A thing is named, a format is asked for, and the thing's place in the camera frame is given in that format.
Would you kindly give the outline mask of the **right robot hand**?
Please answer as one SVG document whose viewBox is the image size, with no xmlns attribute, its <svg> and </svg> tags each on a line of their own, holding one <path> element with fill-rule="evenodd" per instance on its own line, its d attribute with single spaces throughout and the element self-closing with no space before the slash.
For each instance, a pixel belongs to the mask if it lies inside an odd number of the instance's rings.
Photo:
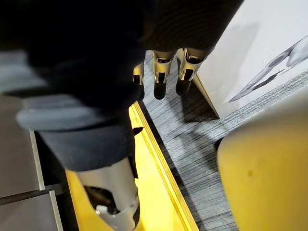
<svg viewBox="0 0 308 231">
<path fill-rule="evenodd" d="M 115 231 L 140 219 L 134 68 L 185 48 L 191 63 L 214 49 L 239 0 L 3 0 L 0 92 L 24 107 L 19 125 L 38 133 L 77 173 L 88 202 Z"/>
</svg>

